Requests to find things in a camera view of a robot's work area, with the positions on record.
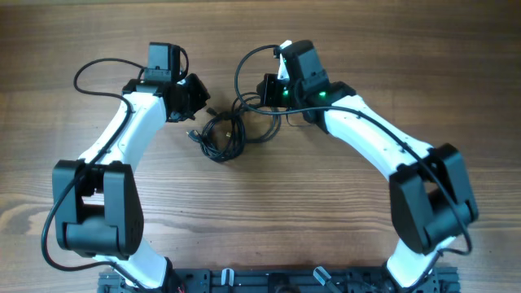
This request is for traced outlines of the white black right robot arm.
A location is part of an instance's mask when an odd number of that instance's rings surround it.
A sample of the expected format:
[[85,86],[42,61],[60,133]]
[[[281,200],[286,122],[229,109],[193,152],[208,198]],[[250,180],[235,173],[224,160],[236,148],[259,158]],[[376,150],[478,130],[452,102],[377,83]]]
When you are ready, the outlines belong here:
[[392,225],[399,237],[384,270],[394,289],[412,291],[427,280],[438,259],[455,253],[456,237],[473,246],[469,224],[479,217],[464,159],[448,143],[412,138],[371,110],[354,88],[330,81],[309,40],[272,45],[278,72],[257,86],[264,107],[282,107],[347,143],[389,184]]

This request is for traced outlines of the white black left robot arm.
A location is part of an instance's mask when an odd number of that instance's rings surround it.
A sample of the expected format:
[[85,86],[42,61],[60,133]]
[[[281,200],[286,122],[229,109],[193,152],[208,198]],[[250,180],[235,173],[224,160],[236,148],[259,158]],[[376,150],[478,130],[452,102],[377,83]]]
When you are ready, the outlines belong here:
[[172,261],[144,239],[144,215],[134,180],[147,146],[168,122],[192,120],[210,95],[189,72],[186,50],[152,42],[148,63],[119,94],[117,113],[97,141],[76,160],[60,160],[52,172],[53,206],[42,229],[41,250],[50,266],[71,272],[51,259],[50,227],[59,247],[92,263],[107,265],[128,292],[183,292]]

